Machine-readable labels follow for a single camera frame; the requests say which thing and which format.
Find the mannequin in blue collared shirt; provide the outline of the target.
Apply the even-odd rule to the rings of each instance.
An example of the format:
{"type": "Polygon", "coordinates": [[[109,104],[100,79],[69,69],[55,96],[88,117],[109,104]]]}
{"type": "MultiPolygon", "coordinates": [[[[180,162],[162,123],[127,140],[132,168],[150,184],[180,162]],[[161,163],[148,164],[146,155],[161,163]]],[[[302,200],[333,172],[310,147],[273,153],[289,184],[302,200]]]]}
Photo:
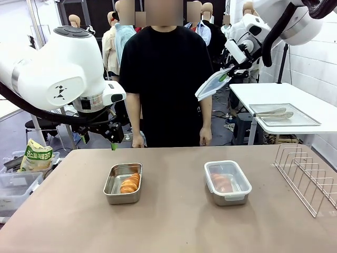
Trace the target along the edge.
{"type": "Polygon", "coordinates": [[[206,46],[209,46],[211,41],[211,30],[206,26],[202,19],[202,4],[200,1],[187,2],[187,23],[184,25],[186,28],[198,34],[206,46]]]}

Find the black tripod stand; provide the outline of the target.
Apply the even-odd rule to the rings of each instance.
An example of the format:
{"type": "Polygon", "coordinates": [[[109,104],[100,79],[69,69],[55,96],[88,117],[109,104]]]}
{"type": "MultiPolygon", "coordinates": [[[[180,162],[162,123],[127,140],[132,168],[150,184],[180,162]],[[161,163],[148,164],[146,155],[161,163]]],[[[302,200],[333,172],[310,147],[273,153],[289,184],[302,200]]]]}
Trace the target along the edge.
{"type": "Polygon", "coordinates": [[[280,65],[280,69],[279,69],[279,75],[278,75],[278,78],[277,78],[277,84],[282,83],[282,76],[283,76],[285,60],[286,60],[288,49],[289,49],[289,45],[285,44],[285,46],[283,48],[283,54],[282,54],[282,60],[281,60],[281,65],[280,65]]]}

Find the person's left hand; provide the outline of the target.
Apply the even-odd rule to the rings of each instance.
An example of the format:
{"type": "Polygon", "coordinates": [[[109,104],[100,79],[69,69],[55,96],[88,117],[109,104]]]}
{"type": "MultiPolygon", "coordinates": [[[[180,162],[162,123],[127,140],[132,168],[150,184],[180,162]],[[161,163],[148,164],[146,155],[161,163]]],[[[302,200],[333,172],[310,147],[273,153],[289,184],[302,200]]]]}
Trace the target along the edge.
{"type": "Polygon", "coordinates": [[[212,141],[212,131],[210,127],[202,127],[200,130],[200,146],[208,146],[212,141]]]}

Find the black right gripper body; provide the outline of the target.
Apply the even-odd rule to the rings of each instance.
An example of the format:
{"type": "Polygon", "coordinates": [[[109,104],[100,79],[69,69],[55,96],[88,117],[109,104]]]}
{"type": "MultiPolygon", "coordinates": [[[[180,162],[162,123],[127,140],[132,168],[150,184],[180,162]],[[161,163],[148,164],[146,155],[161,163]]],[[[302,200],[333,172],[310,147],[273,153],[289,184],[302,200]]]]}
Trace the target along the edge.
{"type": "Polygon", "coordinates": [[[260,57],[257,58],[253,63],[243,63],[243,66],[233,72],[233,76],[240,76],[245,72],[248,73],[248,76],[257,76],[260,71],[260,59],[260,57]]]}

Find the mannequin in cream shirt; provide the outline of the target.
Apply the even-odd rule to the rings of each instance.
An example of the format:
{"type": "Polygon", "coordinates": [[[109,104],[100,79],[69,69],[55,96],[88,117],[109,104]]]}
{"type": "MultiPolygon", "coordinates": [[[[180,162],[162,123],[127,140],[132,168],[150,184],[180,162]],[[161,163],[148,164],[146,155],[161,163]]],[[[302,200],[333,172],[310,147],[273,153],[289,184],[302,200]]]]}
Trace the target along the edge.
{"type": "Polygon", "coordinates": [[[118,81],[120,67],[117,60],[115,46],[115,24],[119,22],[118,13],[111,11],[107,14],[107,20],[110,24],[110,29],[103,34],[102,37],[102,56],[105,72],[110,80],[118,81]]]}

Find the person in black t-shirt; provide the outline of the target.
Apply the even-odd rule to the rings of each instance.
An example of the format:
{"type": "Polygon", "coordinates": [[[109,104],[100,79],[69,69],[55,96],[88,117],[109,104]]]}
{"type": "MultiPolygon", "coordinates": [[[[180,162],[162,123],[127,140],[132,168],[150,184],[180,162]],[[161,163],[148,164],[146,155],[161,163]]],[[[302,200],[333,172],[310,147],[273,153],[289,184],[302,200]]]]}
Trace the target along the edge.
{"type": "Polygon", "coordinates": [[[213,74],[207,46],[183,26],[183,0],[145,0],[146,27],[125,44],[119,82],[140,96],[144,147],[199,147],[195,92],[213,74]]]}

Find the golden brown croissant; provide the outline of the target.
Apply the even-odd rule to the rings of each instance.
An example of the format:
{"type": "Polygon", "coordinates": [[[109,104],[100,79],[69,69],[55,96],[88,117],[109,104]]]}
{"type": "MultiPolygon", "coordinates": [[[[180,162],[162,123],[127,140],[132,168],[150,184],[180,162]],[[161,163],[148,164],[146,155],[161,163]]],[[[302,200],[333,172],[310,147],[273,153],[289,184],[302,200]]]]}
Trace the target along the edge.
{"type": "Polygon", "coordinates": [[[231,183],[231,179],[219,173],[211,173],[211,186],[218,193],[231,193],[233,192],[233,186],[231,183]]]}
{"type": "Polygon", "coordinates": [[[138,190],[140,185],[140,174],[134,173],[121,183],[120,193],[132,193],[138,190]]]}

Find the mannequin in black jacket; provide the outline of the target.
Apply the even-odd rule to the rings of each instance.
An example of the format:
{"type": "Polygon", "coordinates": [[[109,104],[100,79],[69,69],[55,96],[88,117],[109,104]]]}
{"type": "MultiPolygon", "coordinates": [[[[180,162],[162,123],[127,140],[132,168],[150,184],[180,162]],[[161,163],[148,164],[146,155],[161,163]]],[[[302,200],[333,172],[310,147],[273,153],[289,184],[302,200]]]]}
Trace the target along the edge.
{"type": "Polygon", "coordinates": [[[202,5],[202,21],[205,26],[210,29],[211,38],[207,50],[212,63],[212,68],[214,72],[217,72],[221,68],[221,55],[225,48],[226,37],[221,31],[221,28],[210,22],[211,16],[213,15],[213,5],[212,3],[204,3],[202,5]]]}

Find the clear plastic storage bin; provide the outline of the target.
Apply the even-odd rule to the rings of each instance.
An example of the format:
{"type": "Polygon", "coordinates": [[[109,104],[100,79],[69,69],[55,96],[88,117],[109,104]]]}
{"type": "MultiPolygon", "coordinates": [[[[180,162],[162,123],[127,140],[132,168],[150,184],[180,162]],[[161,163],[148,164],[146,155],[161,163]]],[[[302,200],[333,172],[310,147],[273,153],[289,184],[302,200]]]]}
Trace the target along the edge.
{"type": "Polygon", "coordinates": [[[0,220],[11,217],[43,180],[42,172],[0,174],[0,220]]]}

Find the yellow green snack bag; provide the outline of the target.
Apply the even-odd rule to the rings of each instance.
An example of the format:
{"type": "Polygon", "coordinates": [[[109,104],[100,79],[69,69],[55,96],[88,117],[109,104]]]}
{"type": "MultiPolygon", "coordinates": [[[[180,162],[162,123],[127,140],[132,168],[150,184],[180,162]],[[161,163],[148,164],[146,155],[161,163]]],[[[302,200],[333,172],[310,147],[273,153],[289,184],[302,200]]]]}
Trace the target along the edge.
{"type": "Polygon", "coordinates": [[[17,172],[46,172],[51,167],[53,157],[52,147],[44,147],[29,139],[17,172]]]}

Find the white side table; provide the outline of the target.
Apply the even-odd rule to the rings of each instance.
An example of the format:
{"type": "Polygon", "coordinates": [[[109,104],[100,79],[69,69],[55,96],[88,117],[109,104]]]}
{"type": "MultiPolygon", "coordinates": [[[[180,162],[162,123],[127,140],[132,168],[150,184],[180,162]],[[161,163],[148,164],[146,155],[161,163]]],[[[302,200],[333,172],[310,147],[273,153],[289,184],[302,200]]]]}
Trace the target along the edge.
{"type": "Polygon", "coordinates": [[[319,126],[267,126],[261,119],[253,118],[248,145],[254,144],[256,126],[271,134],[303,134],[303,143],[312,146],[316,134],[337,133],[337,107],[306,93],[288,83],[231,84],[231,90],[248,109],[250,104],[290,103],[303,113],[320,122],[319,126]]]}

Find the black chair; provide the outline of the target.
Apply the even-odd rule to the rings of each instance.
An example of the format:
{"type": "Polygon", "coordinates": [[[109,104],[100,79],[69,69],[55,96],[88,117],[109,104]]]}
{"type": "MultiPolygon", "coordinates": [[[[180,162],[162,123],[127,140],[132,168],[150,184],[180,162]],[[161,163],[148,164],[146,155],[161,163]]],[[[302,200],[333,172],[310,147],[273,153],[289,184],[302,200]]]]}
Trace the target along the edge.
{"type": "Polygon", "coordinates": [[[43,138],[43,142],[40,145],[47,146],[47,141],[51,142],[51,139],[58,137],[62,149],[65,149],[65,145],[63,139],[61,137],[60,131],[58,127],[60,126],[59,123],[36,118],[37,126],[35,126],[35,122],[33,120],[27,121],[24,125],[25,127],[25,139],[26,144],[29,141],[29,134],[31,132],[36,132],[36,136],[38,140],[40,137],[43,138]]]}

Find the mannequin in light blue shirt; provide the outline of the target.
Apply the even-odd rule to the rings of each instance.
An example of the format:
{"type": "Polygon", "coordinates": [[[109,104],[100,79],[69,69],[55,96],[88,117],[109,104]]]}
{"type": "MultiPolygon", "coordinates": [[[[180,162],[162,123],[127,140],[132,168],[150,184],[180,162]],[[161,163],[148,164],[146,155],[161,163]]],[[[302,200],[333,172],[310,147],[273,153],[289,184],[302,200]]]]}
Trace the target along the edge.
{"type": "Polygon", "coordinates": [[[136,34],[135,25],[135,5],[134,0],[118,0],[115,4],[119,22],[115,24],[115,50],[119,73],[121,73],[121,60],[123,50],[127,41],[136,34]]]}

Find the dark grey stool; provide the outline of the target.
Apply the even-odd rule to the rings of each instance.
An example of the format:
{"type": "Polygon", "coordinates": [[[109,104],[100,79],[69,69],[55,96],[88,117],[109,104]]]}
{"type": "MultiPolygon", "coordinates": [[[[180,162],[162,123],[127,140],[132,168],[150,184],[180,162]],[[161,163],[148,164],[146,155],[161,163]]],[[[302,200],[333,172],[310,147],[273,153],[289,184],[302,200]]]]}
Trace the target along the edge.
{"type": "Polygon", "coordinates": [[[253,117],[250,113],[239,113],[236,117],[231,144],[247,145],[253,117]]]}

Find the steel serving tongs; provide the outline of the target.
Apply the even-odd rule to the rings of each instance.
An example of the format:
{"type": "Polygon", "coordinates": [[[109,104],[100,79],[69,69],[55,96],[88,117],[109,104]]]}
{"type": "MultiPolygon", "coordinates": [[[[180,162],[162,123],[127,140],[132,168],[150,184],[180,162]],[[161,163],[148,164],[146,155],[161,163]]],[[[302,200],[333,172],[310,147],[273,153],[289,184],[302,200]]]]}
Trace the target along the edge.
{"type": "Polygon", "coordinates": [[[292,111],[287,111],[286,108],[278,108],[272,111],[254,113],[255,118],[282,118],[290,119],[293,116],[292,111]]]}

